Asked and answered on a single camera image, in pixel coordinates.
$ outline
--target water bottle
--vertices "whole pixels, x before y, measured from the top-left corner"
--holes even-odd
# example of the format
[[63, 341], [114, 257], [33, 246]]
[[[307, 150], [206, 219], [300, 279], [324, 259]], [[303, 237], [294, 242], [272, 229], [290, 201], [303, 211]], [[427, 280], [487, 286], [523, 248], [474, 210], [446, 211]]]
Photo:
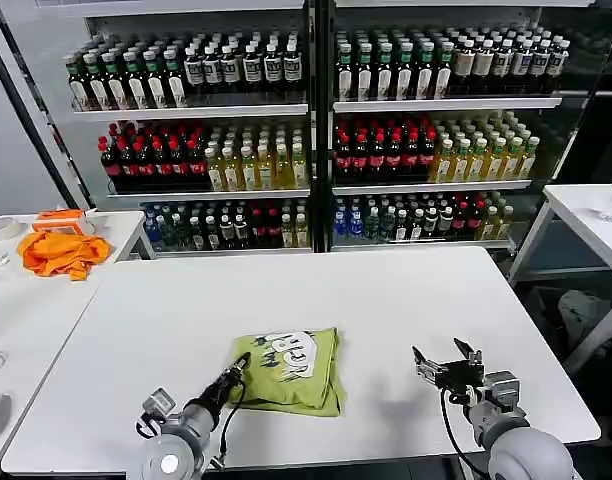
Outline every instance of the water bottle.
[[350, 241], [355, 245], [362, 243], [364, 238], [364, 223], [359, 212], [353, 212], [353, 218], [350, 220]]

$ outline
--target bottle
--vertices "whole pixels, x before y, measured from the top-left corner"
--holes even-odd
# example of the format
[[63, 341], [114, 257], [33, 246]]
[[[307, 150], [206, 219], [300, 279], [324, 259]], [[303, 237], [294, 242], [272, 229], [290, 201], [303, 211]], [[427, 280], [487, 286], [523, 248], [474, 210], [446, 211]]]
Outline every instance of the bottle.
[[362, 43], [360, 45], [361, 55], [359, 57], [359, 65], [357, 66], [357, 101], [365, 102], [370, 95], [371, 85], [371, 52], [373, 46], [370, 43]]
[[257, 169], [259, 171], [259, 190], [270, 190], [272, 184], [270, 158], [268, 147], [259, 145], [257, 147]]
[[417, 100], [425, 100], [429, 93], [430, 81], [433, 76], [433, 67], [431, 65], [433, 48], [432, 42], [424, 42], [422, 44], [421, 56], [415, 69], [415, 98]]
[[453, 50], [455, 44], [453, 42], [442, 43], [442, 54], [440, 63], [437, 67], [437, 73], [435, 75], [435, 100], [440, 100], [446, 96], [448, 92], [448, 84], [451, 75], [451, 62], [453, 59]]
[[570, 40], [562, 40], [559, 45], [551, 46], [550, 59], [541, 85], [543, 93], [552, 93], [559, 89], [561, 74], [569, 58], [567, 50], [569, 46]]
[[68, 70], [68, 84], [70, 85], [70, 89], [79, 107], [84, 112], [95, 110], [97, 107], [95, 94], [86, 79], [86, 74], [79, 66], [77, 59], [74, 55], [69, 54], [64, 57], [64, 63]]
[[376, 77], [376, 97], [377, 100], [388, 100], [390, 92], [390, 83], [392, 75], [392, 67], [390, 65], [390, 54], [393, 50], [393, 45], [385, 42], [381, 44], [379, 52], [379, 63], [375, 70]]

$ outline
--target white shelf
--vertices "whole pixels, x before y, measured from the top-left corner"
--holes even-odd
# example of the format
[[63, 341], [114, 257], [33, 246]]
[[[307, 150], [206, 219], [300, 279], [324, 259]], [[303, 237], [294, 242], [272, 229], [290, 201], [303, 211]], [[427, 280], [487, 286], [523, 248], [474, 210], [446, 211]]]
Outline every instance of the white shelf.
[[499, 182], [464, 183], [418, 183], [412, 185], [370, 185], [357, 187], [334, 187], [333, 195], [373, 195], [394, 193], [461, 192], [483, 190], [521, 190], [530, 185], [530, 180], [508, 180]]
[[303, 0], [40, 0], [40, 17], [87, 18], [163, 13], [300, 9]]
[[261, 198], [306, 198], [307, 188], [295, 190], [253, 190], [244, 192], [195, 192], [195, 193], [127, 193], [109, 194], [106, 198], [134, 200], [136, 202], [191, 202], [200, 200], [255, 200]]
[[486, 249], [507, 249], [511, 246], [508, 240], [464, 240], [464, 241], [441, 241], [437, 239], [418, 242], [402, 243], [379, 243], [375, 245], [339, 245], [332, 246], [331, 252], [358, 252], [362, 250], [388, 250], [393, 248], [450, 248], [450, 247], [484, 247]]
[[165, 120], [180, 118], [234, 118], [304, 115], [308, 104], [237, 105], [228, 107], [149, 108], [148, 110], [108, 110], [73, 112], [78, 121], [110, 122], [114, 120]]
[[335, 102], [336, 113], [360, 112], [432, 112], [448, 110], [497, 110], [555, 108], [561, 97], [486, 97], [445, 98], [442, 100], [374, 100], [367, 102]]

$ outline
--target orange cloth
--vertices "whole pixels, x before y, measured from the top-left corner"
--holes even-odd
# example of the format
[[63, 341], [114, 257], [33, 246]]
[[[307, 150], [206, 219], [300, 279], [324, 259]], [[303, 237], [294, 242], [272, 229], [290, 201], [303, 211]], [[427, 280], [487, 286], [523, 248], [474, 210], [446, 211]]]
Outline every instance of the orange cloth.
[[71, 280], [86, 280], [90, 267], [102, 263], [110, 245], [101, 237], [35, 232], [17, 247], [24, 267], [40, 277], [70, 273]]

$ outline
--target black cable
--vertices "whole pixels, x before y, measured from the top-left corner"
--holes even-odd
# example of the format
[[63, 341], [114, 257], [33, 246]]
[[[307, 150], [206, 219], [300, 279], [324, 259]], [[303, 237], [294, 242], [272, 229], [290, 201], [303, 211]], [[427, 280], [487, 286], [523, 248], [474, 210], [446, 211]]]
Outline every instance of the black cable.
[[466, 455], [464, 455], [464, 452], [460, 450], [459, 446], [457, 445], [457, 442], [455, 441], [455, 437], [453, 436], [453, 430], [450, 428], [450, 422], [448, 421], [448, 414], [446, 413], [446, 399], [444, 398], [444, 394], [447, 391], [448, 390], [446, 390], [446, 388], [442, 388], [441, 392], [439, 392], [439, 401], [442, 405], [442, 416], [444, 417], [444, 426], [446, 427], [448, 438], [450, 438], [450, 443], [453, 444], [453, 448], [455, 449], [455, 452], [457, 452], [457, 456], [461, 458], [464, 461], [464, 463], [470, 467], [471, 470], [473, 470], [475, 473], [477, 473], [477, 475], [484, 478], [485, 480], [490, 480], [490, 476], [486, 472], [481, 471], [479, 468], [473, 465], [472, 462], [468, 460], [468, 458], [466, 458]]
[[244, 383], [243, 380], [240, 380], [239, 382], [242, 385], [242, 394], [239, 396], [239, 400], [237, 401], [235, 408], [233, 408], [230, 415], [228, 415], [226, 423], [224, 424], [224, 429], [222, 430], [222, 441], [221, 445], [219, 446], [219, 453], [222, 455], [226, 453], [226, 430], [228, 429], [228, 424], [230, 423], [230, 419], [233, 418], [233, 415], [235, 415], [235, 412], [239, 410], [239, 407], [242, 405], [242, 401], [244, 400], [244, 395], [246, 395], [246, 383]]

